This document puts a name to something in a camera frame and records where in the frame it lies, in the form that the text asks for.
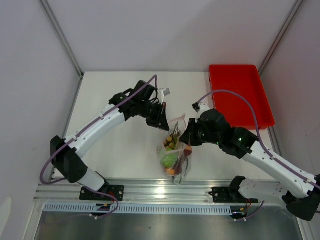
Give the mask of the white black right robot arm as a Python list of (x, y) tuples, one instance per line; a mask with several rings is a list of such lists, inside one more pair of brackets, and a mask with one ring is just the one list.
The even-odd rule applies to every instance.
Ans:
[(231, 203), (261, 200), (284, 206), (295, 217), (311, 221), (320, 206), (320, 177), (294, 166), (265, 147), (263, 141), (243, 127), (232, 127), (222, 113), (202, 103), (193, 105), (196, 118), (188, 121), (180, 142), (192, 147), (217, 145), (227, 155), (244, 160), (277, 182), (258, 183), (236, 176), (228, 186)]

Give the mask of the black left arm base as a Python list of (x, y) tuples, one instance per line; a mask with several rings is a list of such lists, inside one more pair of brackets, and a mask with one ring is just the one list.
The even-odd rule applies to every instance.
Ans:
[[(113, 196), (118, 201), (122, 201), (125, 193), (124, 185), (106, 185), (100, 190), (101, 193)], [(109, 196), (94, 193), (85, 187), (82, 187), (79, 194), (79, 199), (82, 201), (113, 201)]]

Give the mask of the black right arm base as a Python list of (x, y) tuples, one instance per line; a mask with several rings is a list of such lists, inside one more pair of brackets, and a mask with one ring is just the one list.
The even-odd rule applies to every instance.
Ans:
[(257, 204), (259, 202), (256, 198), (245, 198), (237, 190), (230, 190), (228, 187), (212, 187), (208, 194), (214, 203)]

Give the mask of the green custard apple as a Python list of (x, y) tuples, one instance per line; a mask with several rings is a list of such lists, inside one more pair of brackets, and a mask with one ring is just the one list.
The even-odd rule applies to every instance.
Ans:
[(171, 168), (172, 166), (175, 165), (176, 161), (178, 160), (179, 153), (171, 153), (171, 154), (166, 154), (160, 161), (163, 167), (165, 168)]

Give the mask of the clear pink-dotted zip bag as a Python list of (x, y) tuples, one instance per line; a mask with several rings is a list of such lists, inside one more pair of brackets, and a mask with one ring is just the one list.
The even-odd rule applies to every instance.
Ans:
[(156, 155), (164, 174), (174, 185), (181, 185), (188, 175), (192, 147), (180, 142), (187, 128), (186, 115), (169, 121), (169, 130), (160, 132)]

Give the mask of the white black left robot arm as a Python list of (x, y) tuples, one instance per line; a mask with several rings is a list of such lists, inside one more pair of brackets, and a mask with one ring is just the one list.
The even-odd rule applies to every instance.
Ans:
[(65, 138), (52, 138), (50, 162), (69, 183), (78, 183), (91, 190), (97, 200), (105, 199), (109, 183), (90, 169), (83, 162), (83, 157), (100, 138), (136, 116), (144, 118), (149, 127), (169, 131), (164, 101), (169, 94), (168, 88), (157, 88), (140, 80), (135, 88), (114, 95), (106, 107), (80, 130)]

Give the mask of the brown longan fruit bunch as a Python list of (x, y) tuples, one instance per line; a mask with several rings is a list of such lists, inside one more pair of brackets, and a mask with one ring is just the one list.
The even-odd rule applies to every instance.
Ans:
[(165, 137), (163, 145), (166, 151), (174, 151), (177, 149), (179, 138), (181, 135), (181, 130), (179, 129), (179, 122), (176, 121), (172, 128), (169, 130), (168, 135)]

